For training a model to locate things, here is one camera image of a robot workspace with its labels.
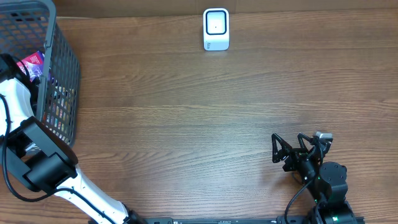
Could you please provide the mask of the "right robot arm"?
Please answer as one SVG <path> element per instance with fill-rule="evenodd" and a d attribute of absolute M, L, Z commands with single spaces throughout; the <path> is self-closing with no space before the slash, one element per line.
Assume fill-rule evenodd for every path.
<path fill-rule="evenodd" d="M 312 136 L 297 135 L 299 147 L 292 147 L 278 134 L 271 136 L 273 163 L 285 162 L 283 170 L 297 172 L 301 189 L 290 199 L 279 223 L 363 223 L 357 218 L 346 200 L 348 192 L 347 168 L 337 162 L 325 162 L 324 157 L 333 142 L 331 133 L 315 132 Z M 288 216 L 292 204 L 308 190 L 315 206 L 304 217 Z"/>

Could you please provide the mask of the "white barcode scanner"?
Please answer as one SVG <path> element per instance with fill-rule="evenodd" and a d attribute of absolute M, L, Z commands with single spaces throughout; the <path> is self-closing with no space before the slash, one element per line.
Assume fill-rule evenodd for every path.
<path fill-rule="evenodd" d="M 206 51 L 229 49 L 229 12 L 225 8 L 209 8 L 203 12 L 203 48 Z"/>

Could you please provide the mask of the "grey plastic mesh basket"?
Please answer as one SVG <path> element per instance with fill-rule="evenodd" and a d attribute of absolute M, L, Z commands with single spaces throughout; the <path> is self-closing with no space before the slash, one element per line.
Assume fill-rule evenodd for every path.
<path fill-rule="evenodd" d="M 23 59 L 44 54 L 34 113 L 69 146 L 75 142 L 80 63 L 57 24 L 52 1 L 1 1 L 1 53 Z"/>

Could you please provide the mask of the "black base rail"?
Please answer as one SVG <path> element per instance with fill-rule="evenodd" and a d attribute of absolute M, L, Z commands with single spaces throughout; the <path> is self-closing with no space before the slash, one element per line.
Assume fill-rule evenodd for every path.
<path fill-rule="evenodd" d="M 173 218 L 145 218 L 147 224 L 285 224 L 283 216 L 265 219 L 173 219 Z M 310 223 L 305 216 L 290 216 L 289 223 Z M 356 223 L 365 224 L 363 217 L 358 217 Z"/>

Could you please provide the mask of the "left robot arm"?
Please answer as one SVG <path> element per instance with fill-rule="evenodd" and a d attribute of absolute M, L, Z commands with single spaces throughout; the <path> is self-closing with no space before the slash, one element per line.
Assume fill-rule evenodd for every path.
<path fill-rule="evenodd" d="M 1 171 L 11 194 L 25 202 L 61 197 L 92 223 L 144 223 L 92 183 L 70 146 L 35 117 L 37 97 L 27 70 L 1 54 Z"/>

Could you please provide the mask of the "red purple snack packet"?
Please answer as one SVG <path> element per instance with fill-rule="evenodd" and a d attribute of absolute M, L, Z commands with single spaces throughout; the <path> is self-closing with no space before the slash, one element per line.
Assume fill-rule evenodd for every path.
<path fill-rule="evenodd" d="M 36 51 L 36 53 L 24 58 L 22 62 L 17 62 L 18 67 L 24 74 L 27 74 L 24 67 L 29 72 L 29 77 L 31 82 L 39 80 L 40 76 L 44 74 L 44 59 L 45 54 L 41 51 Z"/>

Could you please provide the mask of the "gold wet wipes pack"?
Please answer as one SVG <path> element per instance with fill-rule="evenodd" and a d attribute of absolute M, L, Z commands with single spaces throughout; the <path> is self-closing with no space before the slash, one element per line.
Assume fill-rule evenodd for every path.
<path fill-rule="evenodd" d="M 47 86 L 43 122 L 51 132 L 69 146 L 75 134 L 76 91 L 64 87 L 58 80 Z"/>

